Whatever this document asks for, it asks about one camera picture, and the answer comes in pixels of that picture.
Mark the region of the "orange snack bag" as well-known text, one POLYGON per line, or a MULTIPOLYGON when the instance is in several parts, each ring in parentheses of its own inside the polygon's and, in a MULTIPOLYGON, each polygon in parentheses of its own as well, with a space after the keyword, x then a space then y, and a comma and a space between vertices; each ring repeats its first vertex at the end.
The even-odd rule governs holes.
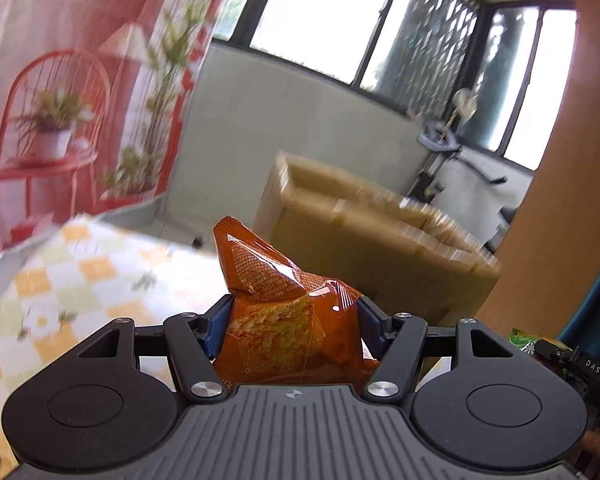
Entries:
POLYGON ((213 367, 223 382, 362 388, 379 362, 363 348, 355 301, 336 278, 301 270, 233 217, 213 228, 234 304, 213 367))

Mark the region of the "dark green snack bag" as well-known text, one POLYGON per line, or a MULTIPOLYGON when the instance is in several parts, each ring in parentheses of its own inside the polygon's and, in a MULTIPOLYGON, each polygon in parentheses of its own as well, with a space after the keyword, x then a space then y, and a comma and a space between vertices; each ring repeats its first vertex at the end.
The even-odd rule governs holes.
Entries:
POLYGON ((509 342, 529 356, 534 355, 535 344, 539 339, 539 336, 518 330, 518 328, 513 328, 509 334, 509 342))

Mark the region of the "brown cardboard box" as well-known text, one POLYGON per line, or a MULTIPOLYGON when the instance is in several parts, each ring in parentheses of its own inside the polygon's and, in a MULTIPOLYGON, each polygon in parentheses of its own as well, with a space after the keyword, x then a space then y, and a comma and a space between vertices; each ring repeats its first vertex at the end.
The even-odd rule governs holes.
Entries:
POLYGON ((474 316, 501 275, 498 259, 442 210, 284 152, 253 229, 302 270, 431 325, 474 316))

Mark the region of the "checkered floral tablecloth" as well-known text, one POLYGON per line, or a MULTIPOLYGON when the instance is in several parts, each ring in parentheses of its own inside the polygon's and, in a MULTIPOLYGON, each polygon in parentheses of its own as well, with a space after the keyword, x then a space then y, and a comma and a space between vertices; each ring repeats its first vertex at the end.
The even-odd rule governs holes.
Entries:
POLYGON ((82 216, 0 255, 0 479, 16 460, 2 433, 8 396, 115 318, 157 325, 226 292, 212 240, 82 216))

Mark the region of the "wooden headboard panel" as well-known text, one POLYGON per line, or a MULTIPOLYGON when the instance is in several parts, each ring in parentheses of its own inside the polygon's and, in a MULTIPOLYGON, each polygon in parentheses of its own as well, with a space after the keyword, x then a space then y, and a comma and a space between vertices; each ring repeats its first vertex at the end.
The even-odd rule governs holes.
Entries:
POLYGON ((600 0, 576 0, 562 108, 477 314, 494 332, 556 337, 600 274, 600 0))

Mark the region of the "black exercise bike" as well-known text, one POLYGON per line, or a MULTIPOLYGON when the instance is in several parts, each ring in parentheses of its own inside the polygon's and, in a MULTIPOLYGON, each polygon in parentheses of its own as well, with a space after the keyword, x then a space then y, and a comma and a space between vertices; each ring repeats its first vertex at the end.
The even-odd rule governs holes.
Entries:
POLYGON ((429 158, 408 196, 441 209, 494 254, 524 200, 532 174, 460 143, 452 123, 472 118, 477 110, 475 92, 461 88, 452 97, 449 120, 422 120, 417 141, 429 158))

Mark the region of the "pink printed backdrop curtain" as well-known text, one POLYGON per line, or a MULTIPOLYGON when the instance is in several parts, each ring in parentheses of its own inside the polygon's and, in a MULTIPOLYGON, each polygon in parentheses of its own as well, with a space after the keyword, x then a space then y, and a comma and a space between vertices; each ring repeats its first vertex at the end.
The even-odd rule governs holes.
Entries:
POLYGON ((0 252, 166 194, 222 0, 0 0, 0 252))

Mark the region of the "window with black frame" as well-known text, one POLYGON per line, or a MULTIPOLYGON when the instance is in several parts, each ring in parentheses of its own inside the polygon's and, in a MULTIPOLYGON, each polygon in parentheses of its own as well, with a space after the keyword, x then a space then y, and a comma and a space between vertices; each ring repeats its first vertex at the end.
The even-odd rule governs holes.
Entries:
POLYGON ((576 29, 574 0, 225 0, 214 34, 535 170, 576 29))

